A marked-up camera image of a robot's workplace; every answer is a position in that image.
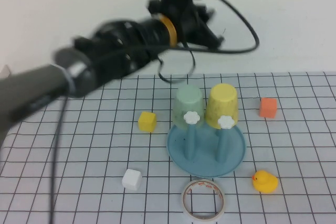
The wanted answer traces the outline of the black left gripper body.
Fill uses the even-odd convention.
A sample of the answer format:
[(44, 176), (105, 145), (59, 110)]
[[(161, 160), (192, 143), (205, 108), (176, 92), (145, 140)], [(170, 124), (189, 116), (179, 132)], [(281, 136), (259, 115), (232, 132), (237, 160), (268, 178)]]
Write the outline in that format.
[(176, 30), (177, 41), (187, 43), (202, 43), (202, 28), (214, 15), (214, 10), (193, 0), (149, 0), (148, 11), (167, 17)]

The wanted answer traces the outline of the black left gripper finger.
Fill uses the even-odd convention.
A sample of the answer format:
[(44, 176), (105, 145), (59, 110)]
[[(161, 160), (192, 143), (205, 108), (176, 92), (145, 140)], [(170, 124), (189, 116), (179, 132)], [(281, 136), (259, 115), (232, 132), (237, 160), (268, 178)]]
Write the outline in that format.
[(208, 26), (202, 28), (202, 45), (206, 48), (219, 48), (224, 42), (223, 36), (216, 36)]

